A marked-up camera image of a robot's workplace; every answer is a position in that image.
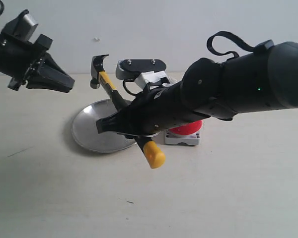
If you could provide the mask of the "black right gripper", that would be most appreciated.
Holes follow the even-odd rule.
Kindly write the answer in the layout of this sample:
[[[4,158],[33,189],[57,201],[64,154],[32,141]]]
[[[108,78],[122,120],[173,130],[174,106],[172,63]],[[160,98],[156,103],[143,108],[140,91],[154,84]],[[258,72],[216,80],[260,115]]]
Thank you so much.
[[[133,137],[155,137],[164,130],[159,113],[163,89],[139,92],[127,107],[96,121],[98,133],[115,132]]]

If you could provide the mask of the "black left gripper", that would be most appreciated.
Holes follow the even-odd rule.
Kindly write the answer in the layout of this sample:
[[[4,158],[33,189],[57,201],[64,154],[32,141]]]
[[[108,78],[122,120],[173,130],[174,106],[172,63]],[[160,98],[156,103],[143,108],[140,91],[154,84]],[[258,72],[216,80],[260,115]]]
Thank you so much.
[[[40,34],[34,43],[14,37],[8,38],[2,49],[3,72],[11,76],[9,89],[18,91],[20,86],[25,84],[26,77],[35,70],[34,64],[41,61],[51,44],[52,39],[43,34]],[[47,89],[63,93],[70,92],[75,83],[75,80],[57,65],[49,53],[44,55],[39,75],[28,77],[27,81],[28,89]]]

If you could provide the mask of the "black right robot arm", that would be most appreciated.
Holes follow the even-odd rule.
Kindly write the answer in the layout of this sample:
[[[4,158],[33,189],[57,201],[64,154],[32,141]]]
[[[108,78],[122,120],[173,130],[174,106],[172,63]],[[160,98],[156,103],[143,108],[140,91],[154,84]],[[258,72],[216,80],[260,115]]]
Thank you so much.
[[[214,117],[298,108],[298,43],[216,63],[194,62],[178,83],[140,93],[131,104],[96,122],[99,133],[150,136]]]

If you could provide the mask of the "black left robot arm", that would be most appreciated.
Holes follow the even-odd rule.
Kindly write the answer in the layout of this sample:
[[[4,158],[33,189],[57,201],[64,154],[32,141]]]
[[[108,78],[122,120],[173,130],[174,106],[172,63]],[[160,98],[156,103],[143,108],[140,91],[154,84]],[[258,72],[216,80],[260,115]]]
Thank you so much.
[[[11,77],[8,88],[18,91],[25,85],[63,93],[73,89],[75,80],[48,53],[52,42],[43,34],[34,43],[0,34],[0,72]]]

